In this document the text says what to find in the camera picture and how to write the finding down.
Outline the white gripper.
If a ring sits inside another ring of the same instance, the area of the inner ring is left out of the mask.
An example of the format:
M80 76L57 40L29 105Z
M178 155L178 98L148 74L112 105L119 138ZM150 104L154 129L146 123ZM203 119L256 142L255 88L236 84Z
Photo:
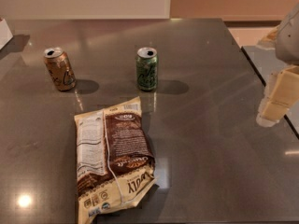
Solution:
M272 127L299 100L299 67L289 65L280 71L272 72L265 91L266 100L258 108L256 122L265 128Z

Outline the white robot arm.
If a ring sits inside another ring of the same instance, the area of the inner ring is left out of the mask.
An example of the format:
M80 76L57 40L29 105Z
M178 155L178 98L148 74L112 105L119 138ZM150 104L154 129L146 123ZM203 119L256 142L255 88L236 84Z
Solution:
M272 72L261 100L257 123L272 127L279 123L299 100L299 4L281 23L257 43L259 49L273 49L286 68Z

